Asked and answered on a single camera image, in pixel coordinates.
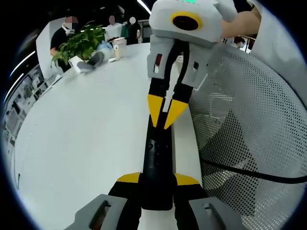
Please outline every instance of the gray bracket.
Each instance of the gray bracket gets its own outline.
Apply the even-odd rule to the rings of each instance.
[[[200,230],[247,230],[241,215],[216,197],[189,201]]]
[[[99,195],[75,214],[75,221],[65,230],[91,230],[90,225],[99,213],[108,207],[101,229],[116,230],[120,214],[127,202],[122,197]]]

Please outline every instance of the perforated metal mesh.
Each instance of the perforated metal mesh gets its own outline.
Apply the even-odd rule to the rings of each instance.
[[[307,111],[272,69],[231,46],[209,64],[189,103],[200,157],[281,177],[307,175]],[[248,229],[280,229],[306,183],[280,184],[201,163],[203,188]]]

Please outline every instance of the white table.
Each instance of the white table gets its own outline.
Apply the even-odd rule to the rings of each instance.
[[[42,229],[67,227],[120,176],[142,171],[148,53],[149,44],[132,45],[127,58],[88,75],[68,74],[30,110],[15,145],[18,195]],[[189,110],[174,123],[174,133],[177,173],[201,183]],[[139,229],[177,229],[174,210],[143,210]]]

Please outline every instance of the white shirt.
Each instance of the white shirt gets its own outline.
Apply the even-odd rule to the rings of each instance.
[[[261,14],[251,55],[281,75],[307,105],[307,65],[294,39],[282,23],[256,0],[248,0]]]
[[[115,23],[114,25],[108,25],[106,27],[106,36],[107,39],[111,39],[113,37],[120,37],[122,24]]]

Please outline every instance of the white wall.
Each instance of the white wall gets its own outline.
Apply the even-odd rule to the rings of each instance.
[[[50,66],[52,60],[52,56],[50,55],[50,43],[53,34],[62,27],[64,21],[65,18],[50,21],[36,39],[38,62],[45,79],[57,72],[54,63],[52,63],[52,68]]]

